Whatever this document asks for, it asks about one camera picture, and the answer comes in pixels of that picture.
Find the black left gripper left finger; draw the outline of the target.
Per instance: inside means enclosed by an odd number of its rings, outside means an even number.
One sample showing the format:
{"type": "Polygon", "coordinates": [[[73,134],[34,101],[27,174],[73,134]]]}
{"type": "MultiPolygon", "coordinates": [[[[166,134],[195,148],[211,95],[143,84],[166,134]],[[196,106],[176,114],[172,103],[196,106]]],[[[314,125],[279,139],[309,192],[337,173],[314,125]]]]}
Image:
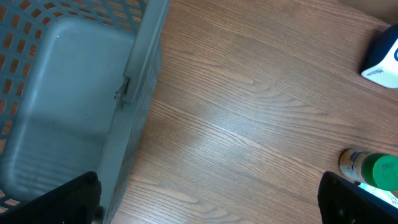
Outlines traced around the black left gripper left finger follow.
{"type": "Polygon", "coordinates": [[[1,224],[81,223],[102,220],[101,182],[89,171],[27,203],[8,205],[1,224]]]}

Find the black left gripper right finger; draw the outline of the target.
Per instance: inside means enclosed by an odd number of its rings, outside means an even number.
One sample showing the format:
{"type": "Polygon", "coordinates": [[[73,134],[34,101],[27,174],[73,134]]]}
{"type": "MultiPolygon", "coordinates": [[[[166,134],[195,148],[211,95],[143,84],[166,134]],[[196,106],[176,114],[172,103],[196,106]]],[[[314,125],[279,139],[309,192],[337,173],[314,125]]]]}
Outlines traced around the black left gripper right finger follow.
{"type": "Polygon", "coordinates": [[[323,224],[397,224],[397,208],[333,172],[318,188],[323,224]]]}

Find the teal wipes packet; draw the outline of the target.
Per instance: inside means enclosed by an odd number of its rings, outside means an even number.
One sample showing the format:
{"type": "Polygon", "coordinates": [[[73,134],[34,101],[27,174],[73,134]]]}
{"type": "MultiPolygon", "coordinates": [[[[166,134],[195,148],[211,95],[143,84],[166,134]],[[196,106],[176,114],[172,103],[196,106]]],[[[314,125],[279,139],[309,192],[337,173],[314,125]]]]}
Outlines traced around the teal wipes packet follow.
{"type": "Polygon", "coordinates": [[[359,187],[369,192],[370,194],[373,194],[374,196],[380,198],[381,200],[387,202],[393,207],[398,208],[397,197],[392,192],[381,190],[379,188],[375,188],[364,183],[359,184],[359,187]]]}

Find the green lid jar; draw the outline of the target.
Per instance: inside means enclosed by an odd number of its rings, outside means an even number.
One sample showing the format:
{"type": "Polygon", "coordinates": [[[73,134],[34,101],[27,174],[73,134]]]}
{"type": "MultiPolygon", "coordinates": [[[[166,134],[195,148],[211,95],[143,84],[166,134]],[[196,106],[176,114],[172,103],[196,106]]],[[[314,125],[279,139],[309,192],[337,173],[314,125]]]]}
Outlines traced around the green lid jar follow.
{"type": "Polygon", "coordinates": [[[397,190],[397,156],[347,149],[338,161],[347,178],[386,191],[397,190]]]}

